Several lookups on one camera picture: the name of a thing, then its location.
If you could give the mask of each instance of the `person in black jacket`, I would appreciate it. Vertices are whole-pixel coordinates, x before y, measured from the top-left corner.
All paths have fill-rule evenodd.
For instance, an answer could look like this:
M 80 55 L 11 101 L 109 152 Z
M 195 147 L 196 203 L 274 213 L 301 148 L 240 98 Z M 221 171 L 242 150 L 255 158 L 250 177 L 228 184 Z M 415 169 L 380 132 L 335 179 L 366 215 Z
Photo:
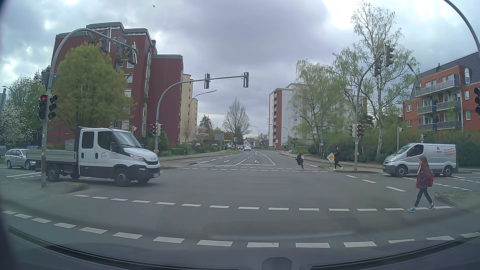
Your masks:
M 336 152 L 334 155 L 335 155 L 335 168 L 333 170 L 336 171 L 337 166 L 339 166 L 340 169 L 343 170 L 343 166 L 338 163 L 340 159 L 340 146 L 336 147 Z

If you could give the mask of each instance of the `road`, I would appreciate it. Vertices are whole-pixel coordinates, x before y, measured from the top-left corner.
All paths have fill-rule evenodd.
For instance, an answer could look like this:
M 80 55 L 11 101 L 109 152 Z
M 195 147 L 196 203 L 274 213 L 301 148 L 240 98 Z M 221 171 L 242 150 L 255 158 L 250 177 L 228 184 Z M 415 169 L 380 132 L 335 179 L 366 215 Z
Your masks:
M 0 174 L 40 185 L 38 173 L 0 168 Z M 116 187 L 112 180 L 78 181 L 90 188 L 33 200 L 30 207 L 36 211 L 4 207 L 7 222 L 76 248 L 109 243 L 163 251 L 341 254 L 324 253 L 330 262 L 480 235 L 480 215 L 474 212 L 438 201 L 428 211 L 425 198 L 417 212 L 406 211 L 418 192 L 414 177 L 333 172 L 311 162 L 301 171 L 293 158 L 272 151 L 185 160 L 184 167 L 164 170 L 158 178 L 129 188 Z M 433 197 L 453 190 L 480 190 L 480 174 L 435 178 L 429 193 Z M 89 245 L 88 250 L 114 255 L 100 246 Z

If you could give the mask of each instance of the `balcony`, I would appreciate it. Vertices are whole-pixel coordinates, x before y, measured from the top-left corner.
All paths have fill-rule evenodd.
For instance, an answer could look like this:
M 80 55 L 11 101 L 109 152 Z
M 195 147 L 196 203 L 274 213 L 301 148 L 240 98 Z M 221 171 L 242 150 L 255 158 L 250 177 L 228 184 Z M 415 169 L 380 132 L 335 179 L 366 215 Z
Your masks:
M 437 129 L 454 129 L 454 128 L 462 128 L 461 121 L 445 121 L 445 122 L 438 122 Z
M 460 109 L 461 107 L 462 107 L 462 103 L 460 102 L 460 100 L 451 100 L 447 102 L 437 103 L 437 111 L 448 110 L 450 108 Z
M 420 90 L 415 90 L 415 97 L 418 98 L 420 97 L 420 95 L 424 96 L 429 93 L 439 92 L 446 89 L 454 89 L 454 88 L 460 89 L 460 78 L 458 74 L 454 73 L 453 75 L 454 75 L 453 80 L 448 80 L 442 83 L 438 83 L 429 87 L 422 88 Z
M 419 131 L 429 131 L 437 129 L 437 123 L 419 125 Z

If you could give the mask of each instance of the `van windshield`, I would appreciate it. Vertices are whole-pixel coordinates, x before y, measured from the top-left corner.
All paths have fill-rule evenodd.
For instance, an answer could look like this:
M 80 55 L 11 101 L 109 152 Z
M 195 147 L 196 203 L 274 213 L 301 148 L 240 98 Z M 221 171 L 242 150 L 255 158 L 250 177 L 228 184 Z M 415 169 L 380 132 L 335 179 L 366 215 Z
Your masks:
M 402 148 L 400 148 L 397 152 L 393 153 L 394 155 L 398 155 L 398 154 L 402 154 L 404 153 L 405 151 L 407 151 L 410 147 L 412 147 L 412 145 L 414 145 L 415 143 L 409 143 L 409 144 L 406 144 L 404 145 Z

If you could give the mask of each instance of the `girl with red backpack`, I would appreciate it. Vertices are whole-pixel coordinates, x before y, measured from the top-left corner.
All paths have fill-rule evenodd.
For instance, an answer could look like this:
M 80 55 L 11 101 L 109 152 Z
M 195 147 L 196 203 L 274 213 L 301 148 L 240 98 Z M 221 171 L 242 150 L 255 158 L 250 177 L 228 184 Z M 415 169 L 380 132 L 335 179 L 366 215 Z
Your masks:
M 428 165 L 427 158 L 425 156 L 420 156 L 419 164 L 420 164 L 420 167 L 417 175 L 417 184 L 415 185 L 415 187 L 418 188 L 420 191 L 417 195 L 417 201 L 415 202 L 415 205 L 407 209 L 409 212 L 412 212 L 412 213 L 415 212 L 415 208 L 417 208 L 417 206 L 419 205 L 421 196 L 423 194 L 425 194 L 425 197 L 430 203 L 430 205 L 428 206 L 428 210 L 432 210 L 435 207 L 435 205 L 433 204 L 432 198 L 430 198 L 430 195 L 428 195 L 428 192 L 427 192 L 427 188 L 433 185 L 433 173 L 430 170 L 430 166 Z

